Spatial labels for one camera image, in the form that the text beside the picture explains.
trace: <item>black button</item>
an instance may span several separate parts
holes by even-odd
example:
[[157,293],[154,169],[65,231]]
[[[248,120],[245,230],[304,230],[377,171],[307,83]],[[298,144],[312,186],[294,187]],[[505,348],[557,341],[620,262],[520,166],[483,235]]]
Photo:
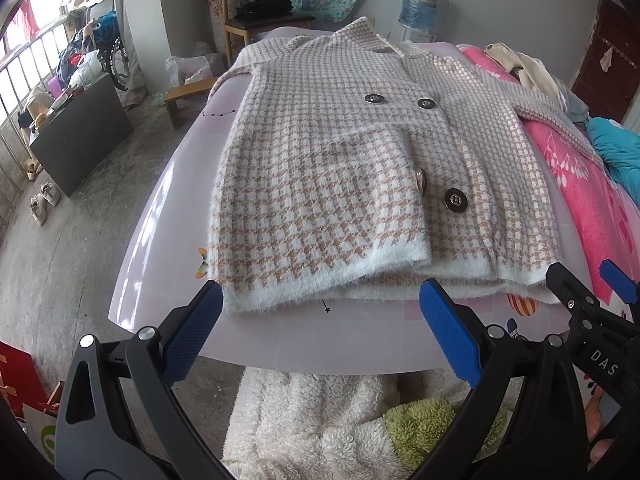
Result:
[[431,110],[436,107],[436,101],[433,99],[420,99],[418,101],[418,106],[420,108],[424,108],[425,110]]
[[422,168],[415,170],[415,183],[421,196],[427,193],[427,173]]
[[466,206],[468,205],[465,194],[455,187],[450,187],[446,190],[444,193],[444,203],[454,213],[465,212]]
[[373,103],[375,105],[379,105],[382,101],[385,100],[385,98],[382,97],[382,95],[380,94],[367,94],[364,96],[364,100],[367,103]]

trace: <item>chair seat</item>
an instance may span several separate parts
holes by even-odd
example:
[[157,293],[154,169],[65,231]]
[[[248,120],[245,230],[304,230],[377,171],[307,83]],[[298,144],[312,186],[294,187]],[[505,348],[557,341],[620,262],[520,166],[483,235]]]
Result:
[[293,22],[312,22],[315,16],[304,12],[288,12],[282,16],[267,18],[265,20],[242,20],[233,18],[227,20],[225,25],[229,27],[239,28],[240,30],[251,30],[252,28],[271,27],[272,25],[286,25]]

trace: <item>black bag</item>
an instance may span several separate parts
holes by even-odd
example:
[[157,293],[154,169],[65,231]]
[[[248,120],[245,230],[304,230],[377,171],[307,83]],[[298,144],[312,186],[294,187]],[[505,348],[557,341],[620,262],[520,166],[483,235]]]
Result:
[[266,20],[291,12],[291,0],[254,0],[238,7],[236,20]]

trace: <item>door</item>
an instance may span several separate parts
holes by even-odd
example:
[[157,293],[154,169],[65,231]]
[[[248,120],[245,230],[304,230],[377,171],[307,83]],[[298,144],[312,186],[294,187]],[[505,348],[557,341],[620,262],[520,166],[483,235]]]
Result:
[[[600,61],[611,51],[607,71]],[[600,0],[594,31],[574,83],[591,117],[622,122],[640,84],[640,32],[625,9]]]

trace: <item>green fluffy fabric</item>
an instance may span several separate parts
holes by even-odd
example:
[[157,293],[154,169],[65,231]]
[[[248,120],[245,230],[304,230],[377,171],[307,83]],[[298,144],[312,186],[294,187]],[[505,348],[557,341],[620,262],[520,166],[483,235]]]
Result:
[[[391,408],[384,416],[396,454],[407,471],[414,471],[452,423],[456,410],[446,399],[422,399]],[[500,436],[507,416],[500,410],[476,459],[484,456]]]

